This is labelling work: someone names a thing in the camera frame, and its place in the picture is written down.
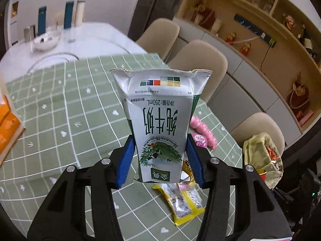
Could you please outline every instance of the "blue bottle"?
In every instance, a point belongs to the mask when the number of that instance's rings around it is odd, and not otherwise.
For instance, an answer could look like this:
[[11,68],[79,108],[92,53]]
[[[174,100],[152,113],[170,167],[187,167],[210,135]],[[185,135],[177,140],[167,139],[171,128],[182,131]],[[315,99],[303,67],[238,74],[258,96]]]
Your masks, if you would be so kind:
[[73,17],[73,1],[66,2],[64,29],[71,28],[71,19]]
[[47,6],[39,8],[38,13],[38,36],[46,32],[46,11]]

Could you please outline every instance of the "chair backrest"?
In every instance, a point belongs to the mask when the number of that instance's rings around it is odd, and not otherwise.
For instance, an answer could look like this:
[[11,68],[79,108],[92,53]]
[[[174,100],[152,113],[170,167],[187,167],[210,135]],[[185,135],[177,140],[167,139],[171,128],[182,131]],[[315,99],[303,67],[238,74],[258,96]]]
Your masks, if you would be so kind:
[[242,121],[232,130],[231,136],[240,147],[243,147],[244,141],[262,132],[270,135],[281,156],[284,151],[284,137],[282,131],[275,121],[264,112],[255,113]]
[[212,45],[200,40],[191,41],[183,47],[167,65],[176,70],[211,70],[213,73],[201,95],[205,102],[211,98],[227,70],[226,57]]
[[152,22],[136,43],[148,53],[157,53],[162,60],[165,60],[178,35],[178,24],[159,18]]

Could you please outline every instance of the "yellow snack wrapper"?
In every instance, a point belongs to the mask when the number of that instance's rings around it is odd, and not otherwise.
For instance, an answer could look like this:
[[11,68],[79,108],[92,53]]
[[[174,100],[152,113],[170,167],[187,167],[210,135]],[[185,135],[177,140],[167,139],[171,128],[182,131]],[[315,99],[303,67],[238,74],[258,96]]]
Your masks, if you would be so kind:
[[196,189],[192,186],[186,188],[185,184],[182,188],[184,190],[181,191],[179,184],[181,183],[158,183],[153,186],[153,189],[158,189],[165,196],[174,212],[176,226],[194,219],[205,211],[202,206],[202,199]]
[[191,166],[189,165],[189,161],[188,159],[184,159],[183,161],[183,169],[182,169],[187,175],[189,175],[190,181],[191,183],[195,183],[195,179],[193,176],[193,172],[191,169]]

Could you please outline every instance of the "blue gripper pad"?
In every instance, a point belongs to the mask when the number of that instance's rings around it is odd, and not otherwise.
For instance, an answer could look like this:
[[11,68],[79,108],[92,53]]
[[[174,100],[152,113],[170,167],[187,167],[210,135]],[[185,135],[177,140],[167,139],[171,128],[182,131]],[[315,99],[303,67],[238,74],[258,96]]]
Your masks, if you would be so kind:
[[118,155],[118,164],[117,166],[117,177],[115,180],[115,184],[118,189],[125,183],[130,164],[132,162],[134,152],[135,152],[135,139],[133,135],[129,135],[125,145],[120,148],[122,153],[115,153]]
[[196,152],[198,148],[191,134],[187,134],[187,142],[185,152],[188,157],[189,164],[191,166],[195,181],[200,187],[205,185],[205,178],[203,174],[203,164]]

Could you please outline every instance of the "cable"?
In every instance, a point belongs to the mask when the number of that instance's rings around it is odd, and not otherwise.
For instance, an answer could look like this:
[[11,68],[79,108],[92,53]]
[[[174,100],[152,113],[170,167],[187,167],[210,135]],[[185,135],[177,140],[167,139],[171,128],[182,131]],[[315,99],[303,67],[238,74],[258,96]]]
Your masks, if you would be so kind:
[[267,51],[266,51],[266,54],[265,54],[265,56],[264,56],[264,59],[263,59],[263,61],[262,61],[262,63],[261,63],[261,66],[260,66],[260,70],[262,70],[262,64],[263,64],[263,62],[264,62],[264,60],[265,60],[265,58],[266,58],[266,56],[267,56],[267,53],[269,52],[269,49],[271,48],[271,45],[269,46],[269,48],[267,49]]
[[249,42],[249,41],[253,41],[253,40],[258,39],[258,38],[261,38],[261,36],[256,36],[254,38],[250,38],[250,39],[242,40],[242,41],[228,42],[228,44],[237,44],[237,43]]

